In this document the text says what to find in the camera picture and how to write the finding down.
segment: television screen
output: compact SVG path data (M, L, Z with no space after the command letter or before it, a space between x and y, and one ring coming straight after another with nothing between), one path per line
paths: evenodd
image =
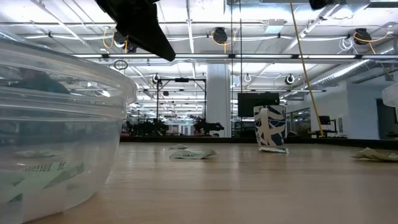
M253 108L263 105L279 105L278 93L238 93L238 116L254 117Z

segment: yellow cable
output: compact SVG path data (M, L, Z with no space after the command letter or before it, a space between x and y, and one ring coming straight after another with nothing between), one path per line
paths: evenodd
M297 30L297 24L296 24L296 19L294 17L294 11L293 11L293 4L290 3L290 10L292 11L292 17L293 17L293 22L294 22L294 29L296 31L296 38L297 38L297 43L298 43L298 50L300 51L300 58L301 58L301 63L303 64L303 70L304 70L304 75L305 75L305 81L307 81L307 85L308 85L308 90L310 91L310 95L311 95L311 100L312 100L312 105L313 108L315 110L315 114L317 116L317 120L318 120L318 125L319 125L319 131L321 136L323 137L323 130L322 130L322 125L321 125L321 121L319 120L319 114L318 114L318 108L317 108L317 104L315 103L315 99L313 97L312 94L312 89L311 89L311 83L310 80L308 79L308 74L307 74L307 69L305 68L305 63L304 63L304 57L303 57L303 52L301 49L301 43L300 43L300 38L299 38L299 32Z
M354 33L354 35L353 35L353 37L354 37L355 39L360 40L360 41L362 41L362 42L367 42L367 43L377 42L377 41L382 40L382 39L384 39L384 38L386 38L386 37L388 36L388 33L386 33L386 35L385 35L384 37L381 37L380 39L377 39L377 40L363 40L363 39L360 39L360 38L356 37L356 34L358 34L358 33L356 32L356 33Z
M106 30L108 30L108 28L105 28L105 31L104 31L104 38L102 39L102 43L104 43L104 46L105 46L107 49L110 49L110 48L113 47L114 32L113 32L113 34L112 34L112 44L111 44L111 46L108 46L108 45L106 45L106 43L105 43L105 34L106 34Z
M217 44L217 45L223 45L223 46L224 46L224 54L226 54L226 46L235 41L236 32L234 32L234 38L233 38L229 43L225 43L225 44L219 44L219 43L217 43L217 42L214 40L213 34L214 34L214 31L211 32L211 39L213 40L213 42L214 42L215 44Z

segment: black frame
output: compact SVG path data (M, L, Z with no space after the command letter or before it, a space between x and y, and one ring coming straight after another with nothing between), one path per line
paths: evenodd
M197 83L197 81L202 81L205 83L205 89L203 90L203 88L201 87L201 89L205 92L205 106L204 106L204 110L205 110L205 119L206 119L206 102L207 102L207 82L205 78L159 78L156 81L156 120L159 120L159 83L161 81L166 81L162 88L164 88L167 84L169 84L170 81L175 81L175 82L181 82L181 80L184 80L186 82L189 81L194 81L197 85L199 85Z

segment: fluorescent light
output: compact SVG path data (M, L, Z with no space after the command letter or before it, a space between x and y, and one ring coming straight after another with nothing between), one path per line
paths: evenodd
M363 59L398 59L398 55L363 55Z
M176 100L176 99L159 99L159 101L194 101L194 102L197 102L197 101L204 101L205 99L179 99L179 100Z
M313 93L322 93L322 92L326 92L326 90L311 90ZM294 90L294 93L292 94L296 94L296 93L309 93L310 90Z
M271 92L271 93L286 93L287 92L287 90L269 90L269 89L260 89L260 88L252 88L252 89L247 89L247 90L243 90L243 91L253 91L253 90L255 90L255 91L268 91L268 92Z
M168 88L163 88L163 89L161 89L161 90L159 90L159 91L203 91L203 90L201 90L201 89L184 89L184 88L181 88L181 89L168 89ZM156 92L156 90L155 89L145 89L145 91L154 91L154 92Z
M244 55L240 55L237 54L236 55L237 58L292 58L291 55L272 55L272 54L265 54L265 55L258 55L258 54L244 54Z
M228 58L228 54L177 54L175 58Z
M77 55L73 55L75 57L80 57L80 58L102 58L102 55L100 54L77 54Z
M154 54L109 54L109 58L159 58Z
M347 58L355 58L356 55L309 55L310 59L347 59Z

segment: black object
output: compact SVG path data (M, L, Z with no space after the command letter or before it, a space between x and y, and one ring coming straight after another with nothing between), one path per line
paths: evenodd
M102 10L118 23L116 29L130 43L172 61L175 52L159 27L157 7L154 4L157 1L96 0Z
M355 32L356 32L355 37L357 37L357 38L359 38L359 39L362 39L362 40L372 40L371 35L370 35L368 32L366 32L366 28L358 28L358 29L355 29ZM368 42L364 42L364 41L358 40L357 38L354 38L355 44L358 44L358 45L365 45L365 44L368 43Z
M321 125L330 125L330 117L329 116L319 116L319 122Z
M154 119L153 123L145 121L143 123L134 124L130 136L165 136L167 130L169 130L168 125Z
M201 133L202 136L210 136L210 131L221 131L224 127L220 123L207 123L205 118L197 118L193 125L196 133Z
M294 76L292 74L290 74L289 76L287 76L285 78L285 84L286 85L291 85L294 82Z
M278 93L238 93L238 116L252 118L253 108L262 105L279 105Z
M189 82L189 78L175 78L175 82Z
M152 77L152 83L153 83L153 84L156 84L158 80L159 80L159 75L156 73L156 74Z
M310 0L310 5L313 10L321 9L329 4L333 4L334 0Z
M113 66L117 69L117 70L124 70L126 68L128 68L128 64L126 61L124 60L117 60L113 63Z
M228 40L228 36L226 35L224 27L216 27L216 30L213 34L213 40L218 44L225 44Z
M138 46L136 44L127 42L127 53L136 53Z
M113 40L118 44L118 45L124 45L124 41L126 41L127 38L125 38L120 32L115 32L113 34Z

